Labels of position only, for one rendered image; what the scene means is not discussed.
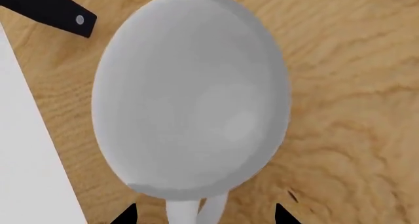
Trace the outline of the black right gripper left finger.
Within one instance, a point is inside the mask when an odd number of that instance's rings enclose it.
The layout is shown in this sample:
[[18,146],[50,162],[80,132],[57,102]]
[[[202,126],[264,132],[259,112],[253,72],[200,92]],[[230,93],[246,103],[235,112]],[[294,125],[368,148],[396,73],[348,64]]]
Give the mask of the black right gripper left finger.
[[137,206],[131,204],[119,214],[110,224],[137,224]]

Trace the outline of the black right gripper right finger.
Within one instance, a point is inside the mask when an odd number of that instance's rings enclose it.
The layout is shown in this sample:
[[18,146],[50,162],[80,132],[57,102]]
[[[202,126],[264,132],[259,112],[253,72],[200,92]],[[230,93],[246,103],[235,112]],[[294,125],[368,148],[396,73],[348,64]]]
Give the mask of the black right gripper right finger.
[[276,224],[302,224],[296,217],[290,214],[281,204],[276,204]]

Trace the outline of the white board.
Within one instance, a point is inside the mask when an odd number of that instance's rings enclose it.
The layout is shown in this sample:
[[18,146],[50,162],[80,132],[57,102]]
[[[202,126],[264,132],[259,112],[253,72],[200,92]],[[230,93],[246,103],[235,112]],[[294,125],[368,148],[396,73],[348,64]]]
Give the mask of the white board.
[[0,224],[87,224],[1,24]]

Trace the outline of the white ceramic bowl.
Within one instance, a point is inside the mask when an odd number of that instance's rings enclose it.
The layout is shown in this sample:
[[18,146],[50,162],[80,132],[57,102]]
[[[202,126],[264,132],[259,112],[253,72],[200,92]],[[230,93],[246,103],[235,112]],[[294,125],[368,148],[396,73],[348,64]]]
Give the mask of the white ceramic bowl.
[[228,192],[282,143],[287,68],[272,35],[233,0],[152,0],[118,28],[92,88],[102,155],[168,224],[218,224]]

